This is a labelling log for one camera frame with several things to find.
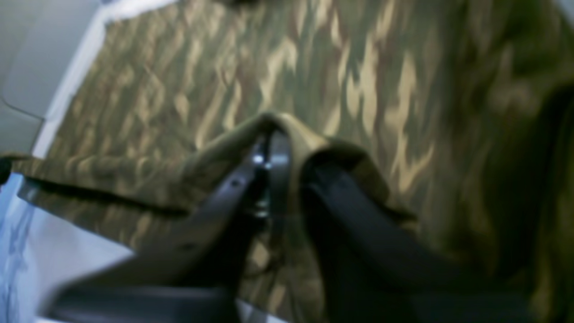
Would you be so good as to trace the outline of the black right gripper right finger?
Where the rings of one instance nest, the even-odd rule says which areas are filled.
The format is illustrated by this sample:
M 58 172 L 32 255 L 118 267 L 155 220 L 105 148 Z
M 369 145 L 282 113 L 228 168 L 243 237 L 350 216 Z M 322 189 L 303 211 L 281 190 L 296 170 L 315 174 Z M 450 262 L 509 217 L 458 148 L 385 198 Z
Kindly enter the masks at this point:
M 429 251 L 334 160 L 303 173 L 308 233 L 332 323 L 532 323 L 519 292 Z

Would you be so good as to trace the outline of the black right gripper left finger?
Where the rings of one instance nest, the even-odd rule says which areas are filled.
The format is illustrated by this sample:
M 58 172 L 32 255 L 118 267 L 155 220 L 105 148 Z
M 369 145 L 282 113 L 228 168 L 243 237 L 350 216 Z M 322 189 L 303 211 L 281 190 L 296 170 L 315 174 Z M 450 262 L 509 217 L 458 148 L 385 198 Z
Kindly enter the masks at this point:
M 283 131 L 257 137 L 172 235 L 60 288 L 43 316 L 58 323 L 279 323 L 236 293 L 256 236 L 280 237 L 290 161 Z

